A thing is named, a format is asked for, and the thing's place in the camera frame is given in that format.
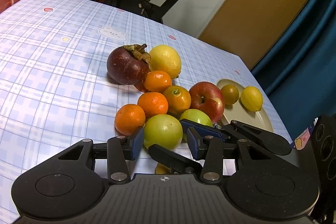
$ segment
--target wooden door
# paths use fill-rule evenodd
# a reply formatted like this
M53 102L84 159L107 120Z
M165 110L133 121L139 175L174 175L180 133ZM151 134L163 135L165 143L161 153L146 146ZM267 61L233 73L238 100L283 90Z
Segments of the wooden door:
M307 0L225 0L199 37L241 57L251 69Z

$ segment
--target green apple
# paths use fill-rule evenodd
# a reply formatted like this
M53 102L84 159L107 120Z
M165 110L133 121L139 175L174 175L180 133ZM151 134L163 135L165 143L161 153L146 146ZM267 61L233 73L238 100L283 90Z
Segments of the green apple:
M182 119L188 119L193 122L200 123L205 126L210 126L212 127L212 122L211 119L207 114L204 112L198 110L198 109L188 109L185 112L182 113L180 116L180 120ZM185 134L183 134L183 140L187 141L187 137Z
M183 137L179 120L167 114L158 114L149 118L143 131L143 144L147 149L153 144L158 144L173 150L181 143Z

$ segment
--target mangosteen calyx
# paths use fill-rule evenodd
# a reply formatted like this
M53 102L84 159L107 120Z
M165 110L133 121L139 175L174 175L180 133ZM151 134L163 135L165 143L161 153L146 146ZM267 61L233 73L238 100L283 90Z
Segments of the mangosteen calyx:
M135 59L139 61L144 61L146 63L149 63L151 61L151 56L148 52L145 52L145 48L147 47L146 44L138 45L125 45L124 49L130 52Z

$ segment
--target small yellow fruit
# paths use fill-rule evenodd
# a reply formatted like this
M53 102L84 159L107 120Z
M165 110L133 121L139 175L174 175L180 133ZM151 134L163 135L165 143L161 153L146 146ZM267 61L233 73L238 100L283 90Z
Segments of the small yellow fruit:
M241 103L249 111L260 111L263 106L263 95L254 86L247 86L240 95Z
M221 89L226 105L233 105L239 99L239 91L234 85L225 85Z
M158 45L154 47L150 52L151 61L149 63L149 69L163 70L169 74L172 79L178 77L181 73L181 58L179 53L172 47L167 45Z
M155 174L157 175L171 175L171 171L167 166L164 166L161 163L157 163L155 168Z

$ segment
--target crosshair marking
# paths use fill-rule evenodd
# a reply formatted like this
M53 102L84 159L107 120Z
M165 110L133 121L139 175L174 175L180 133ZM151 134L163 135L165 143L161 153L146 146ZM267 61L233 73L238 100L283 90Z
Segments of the crosshair marking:
M164 176L164 177L161 177L161 178L160 178L160 180L162 180L163 182L166 182L166 181L170 180L170 178L169 178L169 177L166 177L166 176Z

